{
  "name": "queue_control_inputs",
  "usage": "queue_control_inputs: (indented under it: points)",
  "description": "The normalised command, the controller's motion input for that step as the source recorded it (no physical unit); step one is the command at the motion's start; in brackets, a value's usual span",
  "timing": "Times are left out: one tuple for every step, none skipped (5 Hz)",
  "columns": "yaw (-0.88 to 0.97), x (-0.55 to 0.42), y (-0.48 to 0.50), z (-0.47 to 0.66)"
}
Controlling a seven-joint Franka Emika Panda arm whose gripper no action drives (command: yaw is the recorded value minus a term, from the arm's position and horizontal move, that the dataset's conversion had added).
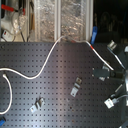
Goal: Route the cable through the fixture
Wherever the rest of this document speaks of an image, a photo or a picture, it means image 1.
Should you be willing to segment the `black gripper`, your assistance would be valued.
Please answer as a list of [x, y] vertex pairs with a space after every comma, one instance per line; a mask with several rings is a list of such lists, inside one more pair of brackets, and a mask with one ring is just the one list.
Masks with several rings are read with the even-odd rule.
[[107, 77], [114, 79], [123, 79], [124, 72], [123, 71], [108, 71], [106, 69], [94, 69], [93, 75], [100, 80], [104, 81]]

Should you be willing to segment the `robot arm with silver fittings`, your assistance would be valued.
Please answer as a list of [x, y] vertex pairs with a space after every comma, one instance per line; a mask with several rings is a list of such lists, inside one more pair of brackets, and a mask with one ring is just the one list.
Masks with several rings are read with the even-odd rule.
[[117, 43], [111, 41], [107, 45], [107, 49], [120, 64], [121, 69], [116, 70], [106, 62], [101, 69], [93, 69], [93, 75], [102, 81], [110, 79], [120, 82], [115, 92], [104, 101], [108, 109], [114, 107], [122, 99], [128, 106], [128, 46], [120, 47]]

